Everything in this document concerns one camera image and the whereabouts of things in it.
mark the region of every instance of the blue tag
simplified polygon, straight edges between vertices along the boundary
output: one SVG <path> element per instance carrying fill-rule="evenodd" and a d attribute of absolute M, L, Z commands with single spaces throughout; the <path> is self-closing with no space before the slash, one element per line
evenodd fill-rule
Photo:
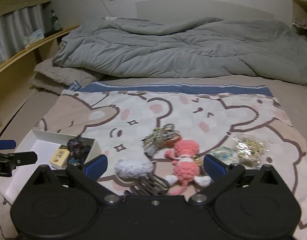
<path fill-rule="evenodd" d="M 80 88 L 82 88 L 81 84 L 79 84 L 79 82 L 77 80 L 75 80 L 69 87 L 68 90 L 71 91 L 78 91 Z"/>

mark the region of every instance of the headboard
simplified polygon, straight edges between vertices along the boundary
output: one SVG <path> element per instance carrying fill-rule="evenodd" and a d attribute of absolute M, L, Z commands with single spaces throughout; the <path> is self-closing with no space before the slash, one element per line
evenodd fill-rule
<path fill-rule="evenodd" d="M 179 22 L 202 17 L 226 20 L 266 19 L 274 15 L 256 8 L 216 0 L 149 0 L 136 3 L 137 18 L 161 23 Z"/>

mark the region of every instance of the cable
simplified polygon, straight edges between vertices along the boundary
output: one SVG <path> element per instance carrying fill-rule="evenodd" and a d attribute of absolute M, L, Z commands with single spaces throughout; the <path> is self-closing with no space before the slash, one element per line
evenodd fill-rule
<path fill-rule="evenodd" d="M 106 8 L 106 10 L 108 11 L 109 15 L 110 15 L 111 17 L 114 17 L 114 15 L 112 15 L 112 13 L 109 11 L 109 9 L 108 9 L 106 3 L 104 2 L 104 0 L 101 0 L 101 1 L 102 1 L 102 3 L 103 3 L 104 7 Z"/>

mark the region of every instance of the bottle label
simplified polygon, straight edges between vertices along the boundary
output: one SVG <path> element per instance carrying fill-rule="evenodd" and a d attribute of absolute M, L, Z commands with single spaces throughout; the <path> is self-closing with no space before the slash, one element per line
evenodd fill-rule
<path fill-rule="evenodd" d="M 55 31 L 60 29 L 60 24 L 58 20 L 55 20 L 55 22 L 53 23 L 53 28 Z"/>

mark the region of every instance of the small yellow package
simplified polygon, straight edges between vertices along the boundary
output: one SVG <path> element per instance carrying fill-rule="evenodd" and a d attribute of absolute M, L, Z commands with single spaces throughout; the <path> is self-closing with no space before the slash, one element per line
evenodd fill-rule
<path fill-rule="evenodd" d="M 50 164 L 56 169 L 62 169 L 67 166 L 67 160 L 69 158 L 70 151 L 66 145 L 61 145 L 55 154 L 50 159 Z"/>

